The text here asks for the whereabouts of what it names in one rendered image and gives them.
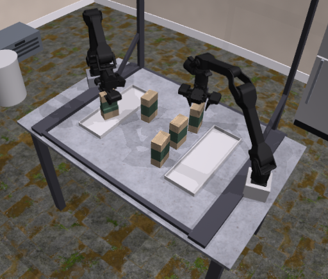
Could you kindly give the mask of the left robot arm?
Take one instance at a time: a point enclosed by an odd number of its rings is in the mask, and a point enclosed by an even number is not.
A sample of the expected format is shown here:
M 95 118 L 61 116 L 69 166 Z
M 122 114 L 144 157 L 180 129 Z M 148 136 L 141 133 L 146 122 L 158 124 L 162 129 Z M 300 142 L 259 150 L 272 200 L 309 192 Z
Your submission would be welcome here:
M 249 150 L 252 169 L 250 183 L 266 187 L 271 170 L 275 169 L 277 165 L 271 148 L 264 141 L 256 111 L 256 88 L 250 78 L 242 72 L 240 67 L 216 60 L 214 55 L 208 52 L 196 56 L 195 60 L 192 56 L 189 56 L 184 62 L 183 67 L 191 75 L 195 75 L 195 81 L 200 84 L 208 82 L 208 76 L 212 76 L 210 70 L 227 77 L 229 80 L 229 90 L 236 104 L 242 108 L 252 143 L 252 148 Z M 244 84 L 236 87 L 234 85 L 234 77 L 243 81 Z M 203 87 L 200 89 L 195 85 L 192 91 L 190 97 L 191 103 L 201 104 L 206 102 L 208 96 Z

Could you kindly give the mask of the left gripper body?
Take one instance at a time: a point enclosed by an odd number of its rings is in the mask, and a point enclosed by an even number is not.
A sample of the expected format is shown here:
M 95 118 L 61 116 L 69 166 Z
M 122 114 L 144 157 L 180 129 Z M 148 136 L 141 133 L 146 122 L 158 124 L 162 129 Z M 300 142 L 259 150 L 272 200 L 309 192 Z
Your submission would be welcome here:
M 205 89 L 205 91 L 207 91 L 208 82 L 205 84 L 200 84 L 195 81 L 193 86 L 195 86 L 195 85 L 200 89 L 202 89 L 202 87 L 203 87 Z M 178 94 L 189 96 L 189 94 L 192 93 L 192 90 L 193 90 L 190 87 L 191 86 L 189 84 L 183 83 L 178 89 Z M 220 102 L 220 99 L 222 96 L 221 93 L 218 93 L 218 92 L 213 92 L 213 93 L 206 92 L 206 95 L 208 96 L 208 99 L 209 99 L 208 101 L 210 101 L 212 104 L 216 104 L 216 105 Z

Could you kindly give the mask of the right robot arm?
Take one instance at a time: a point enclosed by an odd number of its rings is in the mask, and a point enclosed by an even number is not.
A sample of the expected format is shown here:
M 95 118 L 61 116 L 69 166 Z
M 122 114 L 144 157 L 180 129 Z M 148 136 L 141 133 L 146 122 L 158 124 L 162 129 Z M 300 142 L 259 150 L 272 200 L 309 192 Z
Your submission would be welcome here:
M 124 87 L 126 80 L 113 71 L 114 68 L 117 68 L 117 62 L 111 47 L 106 43 L 101 18 L 103 19 L 102 11 L 97 8 L 83 11 L 83 20 L 89 27 L 88 34 L 91 45 L 87 51 L 86 63 L 90 67 L 91 77 L 100 76 L 107 88 L 117 89 L 117 87 Z M 110 64 L 112 60 L 113 64 Z

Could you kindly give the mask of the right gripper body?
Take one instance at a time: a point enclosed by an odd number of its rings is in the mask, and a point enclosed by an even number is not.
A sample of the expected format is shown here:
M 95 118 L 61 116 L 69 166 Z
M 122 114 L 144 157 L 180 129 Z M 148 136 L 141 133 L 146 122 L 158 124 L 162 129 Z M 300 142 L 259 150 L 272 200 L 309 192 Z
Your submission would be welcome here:
M 105 91 L 107 93 L 106 98 L 109 103 L 113 103 L 113 102 L 122 100 L 122 95 L 118 91 L 113 90 L 113 88 L 107 88 L 101 77 L 96 77 L 94 79 L 94 83 L 96 86 L 98 85 L 98 83 L 100 83 L 99 84 L 100 89 L 102 89 L 103 91 Z

